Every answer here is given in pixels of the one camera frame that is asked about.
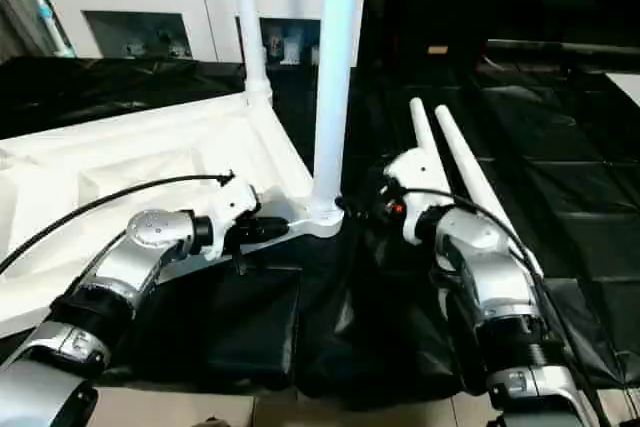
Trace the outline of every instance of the white pole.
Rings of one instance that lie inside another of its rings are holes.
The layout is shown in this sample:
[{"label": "white pole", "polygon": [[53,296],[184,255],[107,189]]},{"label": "white pole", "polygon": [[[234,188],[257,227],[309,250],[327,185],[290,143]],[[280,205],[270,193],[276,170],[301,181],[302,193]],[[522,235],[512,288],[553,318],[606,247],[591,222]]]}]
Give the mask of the white pole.
[{"label": "white pole", "polygon": [[438,153],[438,147],[436,146],[436,141],[433,138],[431,125],[429,124],[427,113],[424,111],[422,100],[418,97],[414,97],[411,99],[411,102],[409,102],[409,108],[411,109],[411,120],[413,120],[413,130],[416,132],[418,147],[424,150],[429,158],[430,165],[427,169],[433,181],[433,185],[440,190],[451,192],[449,180],[447,179],[447,174],[444,171],[442,160]]},{"label": "white pole", "polygon": [[262,33],[256,10],[256,0],[237,0],[242,31],[244,63],[247,69],[245,89],[249,94],[267,94],[271,97],[271,85],[267,78],[262,55]]},{"label": "white pole", "polygon": [[313,166],[316,213],[336,210],[347,119],[356,0],[324,0]]},{"label": "white pole", "polygon": [[[487,209],[498,219],[504,222],[504,224],[509,227],[515,235],[518,235],[516,230],[513,228],[507,213],[502,208],[502,204],[500,203],[498,196],[496,196],[496,193],[487,180],[487,177],[484,175],[484,172],[482,172],[480,164],[473,155],[473,152],[471,152],[469,144],[467,144],[467,141],[464,139],[462,132],[460,132],[460,129],[458,128],[458,124],[456,124],[456,121],[453,119],[453,116],[446,105],[439,105],[436,107],[436,117],[438,118],[440,127],[442,127],[442,132],[444,132],[444,137],[451,149],[451,154],[456,161],[456,165],[458,166],[464,185],[469,191],[471,200]],[[538,259],[536,259],[533,252],[530,250],[528,250],[528,252],[533,262],[533,267],[538,272],[538,275],[540,275],[540,277],[544,277],[544,273],[538,263]]]}]

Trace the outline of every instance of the wall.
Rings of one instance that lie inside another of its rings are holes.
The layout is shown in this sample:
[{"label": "wall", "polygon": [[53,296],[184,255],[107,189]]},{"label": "wall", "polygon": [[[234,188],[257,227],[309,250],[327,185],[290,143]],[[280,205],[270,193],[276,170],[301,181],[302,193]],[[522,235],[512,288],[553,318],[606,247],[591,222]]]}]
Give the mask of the wall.
[{"label": "wall", "polygon": [[6,27],[3,28],[0,31],[0,52],[12,52],[15,55],[22,51],[23,54],[51,55],[49,35],[38,16],[34,0],[0,0],[0,9],[4,13],[5,24],[10,22],[13,30],[19,32],[21,37],[21,42],[16,43],[15,33],[11,35]]}]

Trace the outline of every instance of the white stand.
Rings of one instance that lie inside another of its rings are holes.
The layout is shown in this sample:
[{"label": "white stand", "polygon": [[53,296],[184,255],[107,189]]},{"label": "white stand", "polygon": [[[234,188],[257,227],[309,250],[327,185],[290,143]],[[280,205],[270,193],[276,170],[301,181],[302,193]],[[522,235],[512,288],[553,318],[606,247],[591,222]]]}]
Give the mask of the white stand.
[{"label": "white stand", "polygon": [[314,157],[312,216],[326,232],[340,230],[343,213],[335,204],[342,179],[342,153],[347,119],[350,59],[356,0],[324,0],[320,31],[320,72]]},{"label": "white stand", "polygon": [[[294,226],[288,236],[331,236],[339,193],[355,0],[324,0],[315,179],[271,108],[255,0],[238,0],[245,94],[169,106],[0,141],[0,258],[70,210],[141,182],[226,173],[247,179],[263,215]],[[33,327],[87,262],[145,208],[207,209],[217,188],[186,182],[143,191],[86,214],[47,237],[0,276],[0,337]],[[208,265],[174,264],[161,281]]]}]

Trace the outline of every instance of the floor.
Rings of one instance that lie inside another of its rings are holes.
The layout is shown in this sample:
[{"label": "floor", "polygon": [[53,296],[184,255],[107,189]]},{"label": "floor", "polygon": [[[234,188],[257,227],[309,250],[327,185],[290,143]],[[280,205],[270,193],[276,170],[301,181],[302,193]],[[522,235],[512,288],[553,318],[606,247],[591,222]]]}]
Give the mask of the floor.
[{"label": "floor", "polygon": [[[632,392],[636,405],[640,394]],[[600,393],[612,425],[630,418],[619,391]],[[101,389],[90,427],[190,427],[215,415],[231,427],[484,427],[498,415],[486,397],[458,394],[447,400],[375,412],[352,413],[293,394],[252,397]]]}]

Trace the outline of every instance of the black table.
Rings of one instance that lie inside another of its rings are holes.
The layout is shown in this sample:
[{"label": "black table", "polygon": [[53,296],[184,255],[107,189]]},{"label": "black table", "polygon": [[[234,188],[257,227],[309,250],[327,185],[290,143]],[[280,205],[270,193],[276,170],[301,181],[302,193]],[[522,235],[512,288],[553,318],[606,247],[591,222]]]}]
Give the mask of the black table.
[{"label": "black table", "polygon": [[[184,61],[16,59],[0,67],[0,136],[238,92],[242,74]],[[316,73],[269,76],[274,109],[311,168]],[[449,105],[543,266],[596,385],[640,384],[640,110],[602,75],[354,72],[345,194],[381,156],[415,146],[413,96],[432,118],[430,108]],[[463,190],[455,175],[453,186]],[[365,233],[347,220],[332,239],[251,255],[245,276],[222,265],[161,286],[103,382],[225,393],[295,386],[354,408],[458,392],[428,258],[397,234],[364,242]]]}]

